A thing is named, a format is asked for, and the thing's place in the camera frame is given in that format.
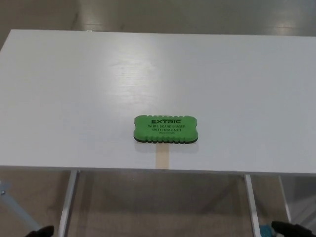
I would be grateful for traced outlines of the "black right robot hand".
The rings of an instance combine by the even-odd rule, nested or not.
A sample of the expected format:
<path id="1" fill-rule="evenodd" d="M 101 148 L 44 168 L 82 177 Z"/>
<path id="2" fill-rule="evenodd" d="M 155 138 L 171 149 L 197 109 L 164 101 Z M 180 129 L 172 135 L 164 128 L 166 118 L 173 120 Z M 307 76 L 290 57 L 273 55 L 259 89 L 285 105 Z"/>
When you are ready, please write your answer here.
<path id="1" fill-rule="evenodd" d="M 298 224 L 272 221 L 271 226 L 275 232 L 282 234 L 284 237 L 316 237 L 311 230 Z"/>

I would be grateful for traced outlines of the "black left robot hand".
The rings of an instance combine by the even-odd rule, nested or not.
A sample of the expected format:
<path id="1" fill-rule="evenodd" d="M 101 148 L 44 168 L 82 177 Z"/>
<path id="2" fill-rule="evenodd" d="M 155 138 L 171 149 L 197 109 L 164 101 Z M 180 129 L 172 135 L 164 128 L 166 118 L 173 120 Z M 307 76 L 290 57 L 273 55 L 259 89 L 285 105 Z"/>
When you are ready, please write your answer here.
<path id="1" fill-rule="evenodd" d="M 25 237 L 52 237 L 54 235 L 54 226 L 45 226 L 37 231 L 29 232 Z"/>

